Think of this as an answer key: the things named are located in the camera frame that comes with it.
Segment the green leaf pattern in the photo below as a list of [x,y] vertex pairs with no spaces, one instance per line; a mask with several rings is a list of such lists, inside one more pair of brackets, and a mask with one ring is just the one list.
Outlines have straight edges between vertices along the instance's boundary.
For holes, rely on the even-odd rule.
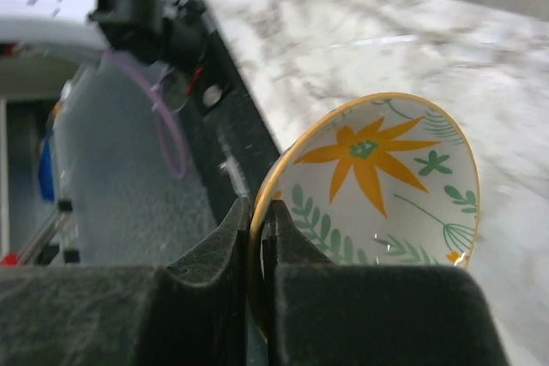
[[419,171],[420,176],[427,176],[432,171],[438,171],[444,175],[451,175],[453,171],[446,166],[442,166],[442,163],[449,159],[449,154],[444,154],[443,156],[438,156],[436,150],[431,150],[429,152],[429,159],[424,160],[420,158],[415,158],[414,160],[422,165],[425,165],[423,169]]
[[414,265],[437,265],[438,262],[434,257],[429,256],[422,247],[419,250],[415,248],[408,240],[403,242],[398,241],[395,237],[387,235],[387,239],[375,238],[374,241],[382,244],[387,248],[386,256],[398,257],[401,263]]
[[[453,190],[455,190],[455,188],[451,186],[450,188],[451,189],[448,190],[453,193]],[[459,225],[457,223],[445,223],[441,219],[439,219],[432,213],[427,212],[423,207],[416,205],[409,199],[406,199],[400,195],[395,195],[395,197],[414,206],[430,218],[436,220],[442,226],[444,242],[446,243],[446,246],[449,250],[455,250],[463,253],[469,251],[473,246],[474,229],[472,227]]]
[[477,198],[471,190],[468,190],[465,192],[465,195],[462,195],[461,192],[454,186],[446,185],[444,186],[444,192],[446,192],[446,195],[454,199],[454,204],[465,206],[462,209],[462,212],[477,213]]
[[454,125],[434,109],[429,108],[428,111],[425,111],[422,123],[425,126],[424,129],[432,132],[439,140],[453,145],[463,144],[462,136],[454,129]]
[[293,223],[333,262],[368,264],[364,250],[356,249],[349,236],[341,239],[341,232],[332,228],[329,215],[325,213],[320,217],[320,209],[314,206],[311,197],[305,201],[303,189],[299,184],[293,186],[292,201],[292,212],[298,216]]

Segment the decorative plate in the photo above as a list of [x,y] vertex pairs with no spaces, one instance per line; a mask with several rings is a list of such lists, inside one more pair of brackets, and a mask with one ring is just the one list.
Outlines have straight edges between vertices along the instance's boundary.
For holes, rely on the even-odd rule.
[[445,111],[413,95],[370,95],[329,113],[263,187],[271,196],[257,205],[282,199],[336,263],[466,266],[473,248],[479,179],[471,148]]

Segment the orange flower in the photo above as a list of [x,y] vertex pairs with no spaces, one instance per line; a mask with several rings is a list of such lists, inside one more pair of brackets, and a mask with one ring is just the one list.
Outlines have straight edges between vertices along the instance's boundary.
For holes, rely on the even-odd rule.
[[454,266],[469,260],[469,256],[465,254],[460,255],[455,250],[452,250],[452,253],[450,253],[449,255],[446,255],[446,257],[448,258],[449,261],[454,263]]
[[296,163],[326,163],[338,161],[332,177],[329,190],[330,203],[345,181],[351,167],[362,192],[379,212],[387,217],[383,194],[377,176],[377,168],[392,177],[427,192],[418,178],[397,158],[389,152],[407,152],[434,146],[439,141],[396,141],[395,138],[404,135],[423,117],[397,124],[392,128],[379,130],[384,117],[359,130],[356,134],[348,126],[337,131],[335,145],[319,147],[304,154]]

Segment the purple cable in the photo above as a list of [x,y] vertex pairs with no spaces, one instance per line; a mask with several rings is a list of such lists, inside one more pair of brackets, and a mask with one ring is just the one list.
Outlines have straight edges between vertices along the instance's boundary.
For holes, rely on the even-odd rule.
[[[153,102],[154,112],[156,113],[156,129],[158,131],[158,137],[160,141],[160,151],[164,157],[164,161],[170,169],[170,172],[175,176],[177,180],[182,180],[187,174],[188,161],[187,153],[185,152],[185,146],[183,142],[183,135],[177,122],[173,118],[173,114],[167,108],[164,100],[160,97],[157,89],[167,76],[172,73],[172,69],[167,70],[156,82],[155,85],[151,85],[148,80],[141,74],[141,72],[135,68],[130,62],[117,56],[113,51],[106,50],[105,55],[108,56],[120,69],[122,69],[126,75],[128,75],[132,81],[139,86],[147,97]],[[168,128],[172,134],[173,142],[179,154],[179,168],[176,166],[175,161],[170,155],[168,145],[166,142],[166,130]]]

